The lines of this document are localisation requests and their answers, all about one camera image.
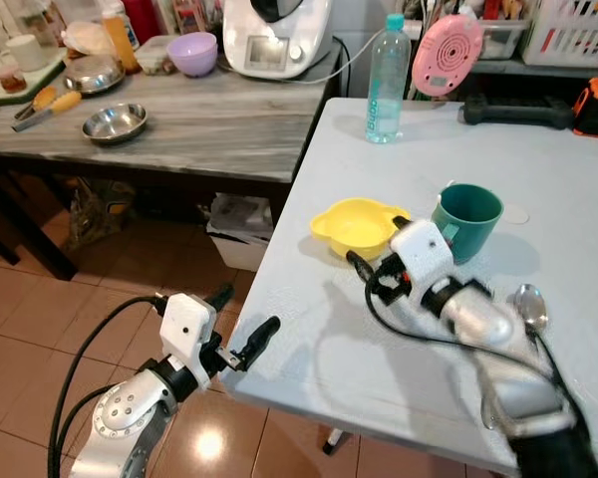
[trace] white mug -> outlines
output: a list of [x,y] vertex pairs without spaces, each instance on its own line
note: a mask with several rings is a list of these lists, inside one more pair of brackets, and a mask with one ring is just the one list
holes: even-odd
[[19,35],[5,43],[7,50],[0,57],[11,55],[23,72],[35,72],[49,63],[47,56],[33,35]]

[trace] brown tile floor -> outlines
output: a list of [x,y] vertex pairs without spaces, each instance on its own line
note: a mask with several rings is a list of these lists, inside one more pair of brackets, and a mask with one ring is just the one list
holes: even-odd
[[[34,178],[23,178],[23,205],[58,244],[68,237],[68,214]],[[46,444],[64,374],[87,333],[115,305],[136,294],[205,294],[232,282],[234,300],[216,324],[227,339],[254,274],[226,267],[212,243],[191,226],[136,221],[123,233],[72,255],[80,273],[70,283],[48,272],[18,244],[0,219],[1,238],[21,256],[0,259],[0,477],[46,476]],[[124,312],[95,340],[70,389],[67,406],[104,383],[131,376],[161,355],[159,320],[148,307]],[[68,471],[89,433],[78,415],[64,453]],[[192,396],[155,449],[148,476],[480,478],[480,470],[432,455],[350,436],[327,457],[328,428],[278,410],[238,403],[216,381]]]

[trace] white kitchen appliance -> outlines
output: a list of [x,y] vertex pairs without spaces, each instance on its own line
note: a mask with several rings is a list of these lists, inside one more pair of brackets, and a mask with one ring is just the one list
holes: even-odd
[[226,0],[223,48],[242,75],[287,79],[325,57],[333,0]]

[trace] white table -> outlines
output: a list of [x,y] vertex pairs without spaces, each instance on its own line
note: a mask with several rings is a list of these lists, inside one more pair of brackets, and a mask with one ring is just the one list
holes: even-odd
[[[328,102],[275,229],[230,346],[240,349],[265,318],[281,330],[246,374],[223,380],[238,398],[311,416],[511,473],[504,439],[480,421],[475,372],[458,351],[407,342],[373,322],[363,284],[309,222],[353,196],[430,217],[454,179],[495,191],[530,219],[501,220],[481,252],[459,269],[506,298],[521,283],[543,292],[546,337],[579,393],[598,456],[598,139],[544,126],[458,121],[459,104],[405,103],[403,137],[364,139],[364,100]],[[395,321],[443,334],[432,316]]]

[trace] yellow bowl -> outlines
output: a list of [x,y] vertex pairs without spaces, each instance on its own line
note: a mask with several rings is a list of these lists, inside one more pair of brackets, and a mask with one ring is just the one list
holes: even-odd
[[410,213],[397,206],[386,206],[373,199],[352,197],[333,204],[310,222],[312,235],[328,242],[333,251],[346,257],[354,251],[370,261],[381,255],[397,232],[395,216],[410,219]]

